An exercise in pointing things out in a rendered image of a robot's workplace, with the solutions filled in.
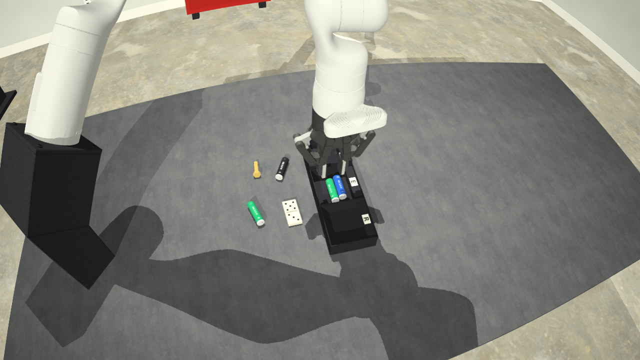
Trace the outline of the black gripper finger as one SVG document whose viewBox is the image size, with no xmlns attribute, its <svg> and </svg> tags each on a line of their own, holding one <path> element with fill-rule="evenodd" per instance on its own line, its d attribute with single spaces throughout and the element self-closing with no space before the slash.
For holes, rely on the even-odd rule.
<svg viewBox="0 0 640 360">
<path fill-rule="evenodd" d="M 373 129 L 359 133 L 352 142 L 350 135 L 342 137 L 343 148 L 339 148 L 337 159 L 337 169 L 340 175 L 345 174 L 345 171 L 348 170 L 351 157 L 360 157 L 376 135 Z"/>
<path fill-rule="evenodd" d="M 317 144 L 317 151 L 313 152 L 310 148 L 310 134 L 312 131 L 313 129 L 303 135 L 295 133 L 293 138 L 295 146 L 301 153 L 302 157 L 304 157 L 310 166 L 316 164 L 318 176 L 321 176 L 323 179 L 327 177 L 327 160 L 330 157 L 335 141 L 333 137 L 326 137 L 323 148 Z"/>
</svg>

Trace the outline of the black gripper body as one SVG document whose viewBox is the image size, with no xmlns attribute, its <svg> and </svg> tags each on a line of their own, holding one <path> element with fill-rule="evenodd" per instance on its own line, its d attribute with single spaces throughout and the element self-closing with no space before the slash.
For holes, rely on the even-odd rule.
<svg viewBox="0 0 640 360">
<path fill-rule="evenodd" d="M 321 148 L 324 147 L 326 137 L 327 137 L 326 134 L 324 133 L 324 127 L 323 127 L 323 123 L 325 120 L 326 118 L 323 118 L 320 115 L 318 115 L 317 112 L 314 111 L 312 106 L 312 123 L 308 131 L 310 132 L 312 130 L 312 132 L 310 133 L 310 138 L 315 143 L 317 143 L 317 145 L 319 145 Z M 349 135 L 350 142 L 352 142 L 359 134 L 360 133 Z M 334 139 L 334 145 L 332 146 L 332 150 L 336 148 L 340 148 L 340 149 L 343 148 L 342 137 L 334 137 L 333 139 Z"/>
</svg>

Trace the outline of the black divided bin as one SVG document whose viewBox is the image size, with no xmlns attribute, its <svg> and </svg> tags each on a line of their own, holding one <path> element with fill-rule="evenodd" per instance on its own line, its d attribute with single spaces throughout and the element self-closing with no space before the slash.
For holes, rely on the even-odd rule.
<svg viewBox="0 0 640 360">
<path fill-rule="evenodd" d="M 319 176 L 316 164 L 310 165 L 304 157 L 314 201 L 318 211 L 329 255 L 370 248 L 377 244 L 378 233 L 370 214 L 361 183 L 350 158 L 348 169 L 338 171 L 339 148 L 332 149 L 327 158 L 326 178 Z M 327 179 L 339 175 L 346 193 L 345 199 L 332 202 Z"/>
</svg>

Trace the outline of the blue aa battery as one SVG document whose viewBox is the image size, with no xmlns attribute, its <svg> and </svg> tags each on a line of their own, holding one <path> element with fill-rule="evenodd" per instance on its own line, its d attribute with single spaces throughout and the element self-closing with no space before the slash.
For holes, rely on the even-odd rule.
<svg viewBox="0 0 640 360">
<path fill-rule="evenodd" d="M 336 191 L 337 191 L 339 199 L 345 199 L 346 198 L 346 192 L 345 192 L 345 188 L 343 186 L 341 177 L 339 175 L 335 175 L 333 177 L 333 181 L 334 181 L 334 186 L 336 187 Z"/>
</svg>

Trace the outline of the black aa battery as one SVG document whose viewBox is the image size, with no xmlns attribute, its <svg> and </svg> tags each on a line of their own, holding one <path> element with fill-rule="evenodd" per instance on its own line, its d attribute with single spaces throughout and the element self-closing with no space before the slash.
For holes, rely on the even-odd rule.
<svg viewBox="0 0 640 360">
<path fill-rule="evenodd" d="M 286 171 L 286 168 L 287 168 L 287 165 L 288 165 L 289 161 L 290 161 L 289 158 L 282 157 L 281 163 L 280 163 L 280 165 L 278 167 L 278 171 L 277 171 L 277 173 L 275 175 L 275 178 L 277 180 L 282 180 L 282 178 L 284 177 L 284 174 L 285 174 L 285 171 Z"/>
</svg>

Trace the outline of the white domino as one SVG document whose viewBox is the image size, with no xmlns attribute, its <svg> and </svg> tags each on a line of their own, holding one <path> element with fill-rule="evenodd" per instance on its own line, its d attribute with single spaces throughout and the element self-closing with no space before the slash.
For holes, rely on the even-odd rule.
<svg viewBox="0 0 640 360">
<path fill-rule="evenodd" d="M 301 219 L 300 212 L 298 210 L 296 199 L 282 202 L 282 206 L 285 211 L 288 227 L 294 226 L 297 224 L 302 224 L 302 219 Z"/>
</svg>

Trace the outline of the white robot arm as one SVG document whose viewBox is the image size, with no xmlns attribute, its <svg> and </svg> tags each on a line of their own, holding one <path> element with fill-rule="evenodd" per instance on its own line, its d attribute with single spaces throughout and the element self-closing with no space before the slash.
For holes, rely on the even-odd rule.
<svg viewBox="0 0 640 360">
<path fill-rule="evenodd" d="M 24 133 L 70 146 L 80 141 L 90 94 L 112 28 L 127 0 L 64 6 L 55 19 L 30 97 Z M 304 0 L 316 51 L 312 105 L 324 133 L 340 138 L 387 124 L 387 113 L 365 105 L 368 51 L 336 32 L 373 33 L 389 17 L 387 0 Z"/>
</svg>

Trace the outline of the green aa battery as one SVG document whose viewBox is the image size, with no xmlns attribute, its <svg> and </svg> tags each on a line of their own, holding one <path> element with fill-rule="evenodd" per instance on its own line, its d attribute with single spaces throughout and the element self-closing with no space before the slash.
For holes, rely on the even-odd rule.
<svg viewBox="0 0 640 360">
<path fill-rule="evenodd" d="M 335 184 L 333 182 L 333 178 L 327 178 L 326 186 L 328 189 L 328 193 L 330 195 L 331 202 L 339 202 L 338 192 L 336 191 Z"/>
<path fill-rule="evenodd" d="M 250 213 L 253 215 L 254 220 L 256 221 L 258 226 L 262 226 L 265 223 L 265 220 L 262 218 L 258 208 L 256 207 L 253 201 L 247 203 L 247 206 L 250 210 Z"/>
</svg>

